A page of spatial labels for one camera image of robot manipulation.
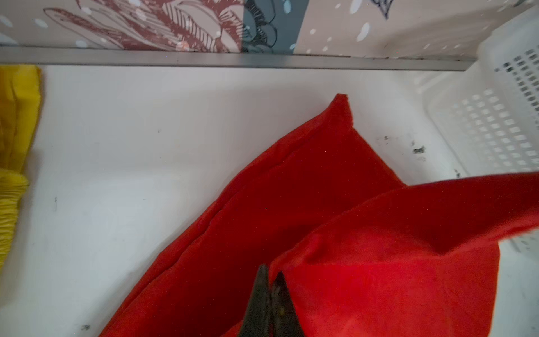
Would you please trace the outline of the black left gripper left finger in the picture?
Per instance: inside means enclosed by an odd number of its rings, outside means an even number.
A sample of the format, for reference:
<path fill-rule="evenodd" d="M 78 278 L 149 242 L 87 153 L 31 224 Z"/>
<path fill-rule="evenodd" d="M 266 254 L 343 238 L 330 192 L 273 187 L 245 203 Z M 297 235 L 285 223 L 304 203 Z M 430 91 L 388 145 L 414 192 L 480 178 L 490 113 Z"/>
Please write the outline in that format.
<path fill-rule="evenodd" d="M 258 268 L 251 296 L 239 330 L 239 337 L 268 337 L 270 335 L 271 295 L 268 267 Z"/>

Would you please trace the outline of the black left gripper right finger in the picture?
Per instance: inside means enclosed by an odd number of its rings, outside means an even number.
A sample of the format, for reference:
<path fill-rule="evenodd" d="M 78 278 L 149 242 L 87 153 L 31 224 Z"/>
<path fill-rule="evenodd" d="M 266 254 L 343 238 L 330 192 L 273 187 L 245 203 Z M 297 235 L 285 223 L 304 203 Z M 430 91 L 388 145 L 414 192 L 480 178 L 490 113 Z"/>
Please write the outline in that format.
<path fill-rule="evenodd" d="M 272 328 L 276 337 L 304 337 L 283 272 L 272 284 Z"/>

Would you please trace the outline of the red shorts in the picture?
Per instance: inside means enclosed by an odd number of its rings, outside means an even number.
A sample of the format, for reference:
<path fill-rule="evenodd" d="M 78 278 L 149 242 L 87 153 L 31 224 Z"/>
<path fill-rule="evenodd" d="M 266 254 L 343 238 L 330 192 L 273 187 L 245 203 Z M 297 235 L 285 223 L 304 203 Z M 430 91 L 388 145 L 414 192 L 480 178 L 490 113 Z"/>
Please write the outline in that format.
<path fill-rule="evenodd" d="M 261 265 L 305 336 L 488 336 L 499 242 L 538 227 L 538 174 L 408 186 L 339 94 L 158 255 L 104 336 L 238 336 Z"/>

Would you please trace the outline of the yellow shorts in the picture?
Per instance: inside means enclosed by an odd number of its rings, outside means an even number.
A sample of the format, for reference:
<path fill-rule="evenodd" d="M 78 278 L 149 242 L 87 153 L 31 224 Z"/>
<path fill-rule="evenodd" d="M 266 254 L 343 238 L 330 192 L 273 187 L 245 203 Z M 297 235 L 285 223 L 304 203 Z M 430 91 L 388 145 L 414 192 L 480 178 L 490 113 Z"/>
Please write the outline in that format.
<path fill-rule="evenodd" d="M 15 236 L 20 201 L 29 187 L 22 173 L 42 105 L 36 65 L 1 66 L 1 266 Z"/>

